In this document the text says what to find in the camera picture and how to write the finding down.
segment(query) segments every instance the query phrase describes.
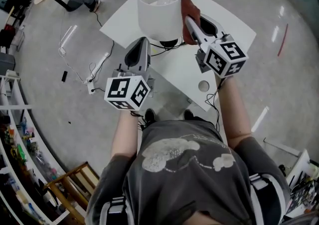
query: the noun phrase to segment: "gray t-shirt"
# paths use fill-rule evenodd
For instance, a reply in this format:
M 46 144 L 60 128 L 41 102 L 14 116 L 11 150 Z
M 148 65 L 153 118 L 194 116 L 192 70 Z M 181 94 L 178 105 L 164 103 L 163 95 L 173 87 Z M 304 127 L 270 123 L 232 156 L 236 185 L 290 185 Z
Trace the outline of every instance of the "gray t-shirt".
M 282 172 L 249 137 L 235 150 L 208 122 L 161 121 L 143 131 L 133 162 L 115 156 L 90 199 L 86 224 L 98 225 L 102 206 L 126 196 L 135 224 L 182 224 L 195 211 L 225 225 L 255 224 L 249 176 L 267 173 L 290 190 Z

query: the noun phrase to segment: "black shoe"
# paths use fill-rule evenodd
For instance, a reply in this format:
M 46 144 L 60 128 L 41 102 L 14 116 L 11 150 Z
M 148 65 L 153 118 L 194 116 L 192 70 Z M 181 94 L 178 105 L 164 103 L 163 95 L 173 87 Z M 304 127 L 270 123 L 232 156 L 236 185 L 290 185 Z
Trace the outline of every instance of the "black shoe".
M 144 115 L 144 119 L 146 120 L 147 125 L 150 125 L 154 122 L 156 122 L 155 120 L 155 112 L 153 111 L 153 109 L 147 109 Z
M 194 114 L 191 112 L 191 110 L 185 110 L 184 112 L 184 119 L 189 120 L 189 119 L 194 119 Z

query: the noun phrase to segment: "shelving unit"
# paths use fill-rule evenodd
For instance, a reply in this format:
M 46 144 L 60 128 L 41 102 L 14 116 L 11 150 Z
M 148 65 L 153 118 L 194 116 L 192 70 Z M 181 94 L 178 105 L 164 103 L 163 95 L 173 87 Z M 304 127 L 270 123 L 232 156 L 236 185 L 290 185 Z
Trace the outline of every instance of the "shelving unit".
M 7 114 L 10 117 L 10 129 L 14 130 L 14 141 L 15 143 L 21 146 L 22 151 L 25 154 L 25 165 L 28 171 L 32 170 L 30 172 L 30 175 L 32 177 L 32 180 L 36 183 L 38 183 L 38 179 L 40 179 L 44 184 L 48 183 L 46 179 L 46 175 L 43 174 L 44 171 L 42 168 L 37 167 L 37 164 L 32 159 L 32 156 L 28 152 L 26 148 L 26 143 L 24 142 L 20 136 L 19 128 L 17 127 L 18 124 L 20 124 L 20 120 L 22 118 L 25 118 L 26 125 L 28 128 L 33 128 L 34 137 L 31 139 L 31 142 L 36 142 L 38 149 L 43 154 L 43 157 L 45 158 L 45 161 L 50 165 L 51 168 L 54 168 L 58 175 L 65 174 L 65 171 L 62 169 L 62 167 L 59 165 L 59 163 L 56 161 L 56 159 L 53 157 L 53 155 L 50 153 L 49 149 L 43 142 L 41 136 L 39 135 L 36 127 L 34 126 L 34 123 L 31 119 L 30 113 L 28 110 L 32 109 L 33 106 L 25 104 L 23 97 L 20 92 L 18 81 L 20 80 L 19 77 L 16 76 L 0 76 L 0 111 L 2 113 Z M 68 214 L 69 211 L 66 210 L 63 214 L 61 214 L 57 219 L 50 220 L 47 215 L 39 208 L 39 206 L 34 202 L 32 197 L 28 194 L 27 190 L 23 187 L 23 184 L 19 180 L 17 174 L 15 173 L 12 165 L 10 164 L 10 160 L 5 152 L 4 146 L 2 144 L 2 141 L 0 139 L 0 154 L 3 156 L 5 167 L 0 169 L 0 174 L 8 174 L 11 178 L 14 179 L 15 184 L 19 187 L 25 198 L 27 199 L 28 203 L 32 205 L 35 212 L 41 217 L 41 219 L 48 225 L 57 225 L 59 222 L 61 222 Z M 8 202 L 6 201 L 4 195 L 0 191 L 0 197 L 2 198 L 3 202 L 7 206 L 8 210 L 11 212 L 12 216 L 17 220 L 17 222 L 20 225 L 23 225 L 22 221 L 17 217 L 17 215 L 14 213 L 14 210 L 9 206 Z

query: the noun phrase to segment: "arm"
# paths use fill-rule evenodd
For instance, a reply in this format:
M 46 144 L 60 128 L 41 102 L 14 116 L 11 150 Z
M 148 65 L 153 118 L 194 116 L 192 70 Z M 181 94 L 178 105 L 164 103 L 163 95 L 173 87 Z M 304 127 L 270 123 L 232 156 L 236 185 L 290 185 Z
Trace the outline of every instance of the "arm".
M 227 78 L 218 91 L 221 114 L 230 148 L 251 136 L 250 121 L 234 77 Z
M 129 111 L 121 111 L 112 144 L 111 158 L 114 155 L 132 157 L 138 149 L 138 117 Z

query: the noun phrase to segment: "lamp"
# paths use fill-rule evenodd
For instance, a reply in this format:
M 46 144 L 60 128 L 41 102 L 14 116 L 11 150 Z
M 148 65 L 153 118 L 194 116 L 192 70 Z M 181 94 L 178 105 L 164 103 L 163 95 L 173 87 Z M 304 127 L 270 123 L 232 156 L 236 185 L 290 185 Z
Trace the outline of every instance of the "lamp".
M 138 16 L 142 32 L 164 47 L 175 46 L 182 36 L 180 0 L 138 0 Z

